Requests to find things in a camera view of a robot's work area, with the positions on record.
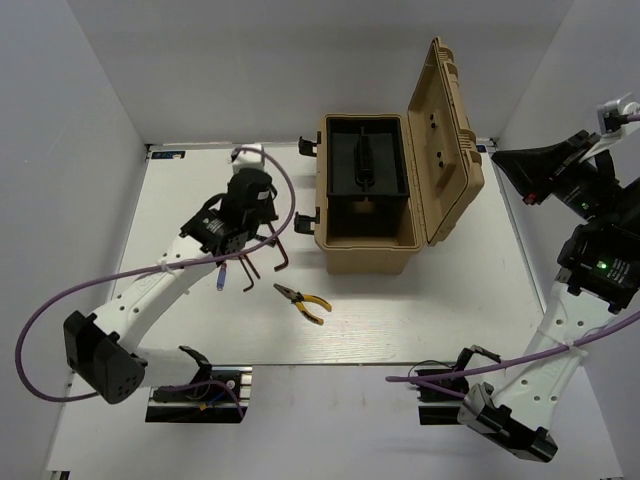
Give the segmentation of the long brown hex key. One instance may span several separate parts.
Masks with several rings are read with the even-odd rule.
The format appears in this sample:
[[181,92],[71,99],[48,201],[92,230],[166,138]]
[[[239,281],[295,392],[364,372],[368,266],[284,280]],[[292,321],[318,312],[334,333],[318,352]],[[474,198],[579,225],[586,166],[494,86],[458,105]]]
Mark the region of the long brown hex key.
[[273,246],[278,250],[278,252],[281,255],[281,261],[279,264],[275,265],[273,270],[275,272],[280,272],[282,270],[284,270],[288,265],[289,265],[289,257],[288,254],[282,244],[282,242],[280,241],[280,238],[278,236],[275,237],[275,239],[273,240]]

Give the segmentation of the blue red handled screwdriver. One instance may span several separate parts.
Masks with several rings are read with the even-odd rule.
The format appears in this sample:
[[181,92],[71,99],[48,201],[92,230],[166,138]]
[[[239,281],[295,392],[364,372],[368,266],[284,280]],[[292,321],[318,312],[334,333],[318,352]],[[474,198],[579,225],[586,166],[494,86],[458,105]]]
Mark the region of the blue red handled screwdriver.
[[218,265],[218,274],[216,280],[216,289],[218,291],[223,291],[226,284],[226,276],[227,276],[227,262],[224,261]]

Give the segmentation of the black toolbox tray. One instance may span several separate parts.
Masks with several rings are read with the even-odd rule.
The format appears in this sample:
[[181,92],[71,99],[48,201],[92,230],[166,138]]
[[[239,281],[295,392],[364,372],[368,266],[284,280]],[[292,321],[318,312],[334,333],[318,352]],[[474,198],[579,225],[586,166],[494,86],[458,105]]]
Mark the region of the black toolbox tray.
[[399,118],[334,116],[326,127],[328,197],[409,197]]

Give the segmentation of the tan plastic toolbox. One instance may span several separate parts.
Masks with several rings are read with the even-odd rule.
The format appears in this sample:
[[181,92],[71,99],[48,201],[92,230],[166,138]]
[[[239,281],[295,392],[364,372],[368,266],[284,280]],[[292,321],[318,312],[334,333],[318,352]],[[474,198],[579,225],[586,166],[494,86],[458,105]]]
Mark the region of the tan plastic toolbox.
[[[400,119],[409,197],[355,200],[327,196],[329,117]],[[405,113],[329,113],[319,124],[314,240],[334,275],[404,271],[426,246],[444,241],[484,186],[476,147],[460,92],[452,50],[434,38]]]

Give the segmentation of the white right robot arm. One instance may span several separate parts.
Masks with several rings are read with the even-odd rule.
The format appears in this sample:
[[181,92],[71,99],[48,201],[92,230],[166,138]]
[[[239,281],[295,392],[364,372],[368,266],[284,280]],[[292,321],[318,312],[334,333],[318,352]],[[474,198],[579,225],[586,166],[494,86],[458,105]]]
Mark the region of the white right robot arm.
[[600,139],[581,130],[555,145],[492,157],[526,204],[555,196],[584,221],[558,256],[546,311],[524,352],[527,363],[495,384],[473,363],[451,374],[464,398],[459,423],[520,459],[553,459],[552,417],[586,356],[586,340],[602,336],[639,290],[639,184],[620,186]]

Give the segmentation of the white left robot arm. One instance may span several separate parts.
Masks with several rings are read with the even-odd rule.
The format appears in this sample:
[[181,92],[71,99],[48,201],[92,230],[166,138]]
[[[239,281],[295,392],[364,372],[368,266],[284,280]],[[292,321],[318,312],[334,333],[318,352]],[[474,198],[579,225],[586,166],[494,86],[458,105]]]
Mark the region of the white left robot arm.
[[142,338],[189,288],[213,272],[221,257],[240,252],[263,224],[277,219],[272,177],[257,168],[234,173],[227,191],[207,200],[159,259],[160,270],[136,278],[116,299],[63,324],[67,363],[107,403],[143,384],[149,360]]

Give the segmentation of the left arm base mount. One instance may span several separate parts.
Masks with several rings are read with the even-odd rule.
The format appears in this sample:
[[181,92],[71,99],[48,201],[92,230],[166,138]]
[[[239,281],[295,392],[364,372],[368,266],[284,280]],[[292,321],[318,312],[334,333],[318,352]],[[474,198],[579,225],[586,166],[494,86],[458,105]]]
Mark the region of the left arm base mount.
[[189,390],[152,389],[146,423],[240,424],[249,406],[253,369],[250,366],[213,367],[197,378],[225,384],[206,384]]

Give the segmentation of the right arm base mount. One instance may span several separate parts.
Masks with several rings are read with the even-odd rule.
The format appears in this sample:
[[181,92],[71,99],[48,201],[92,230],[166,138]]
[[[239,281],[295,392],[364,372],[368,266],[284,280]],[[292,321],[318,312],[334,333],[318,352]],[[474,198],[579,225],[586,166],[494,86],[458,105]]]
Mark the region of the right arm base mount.
[[[427,360],[410,368],[410,376],[427,376],[462,371],[463,367],[435,360]],[[435,385],[445,390],[466,395],[470,389],[465,377],[438,380]],[[425,386],[414,386],[418,391],[418,415],[421,426],[458,425],[458,412],[462,399],[449,393]]]

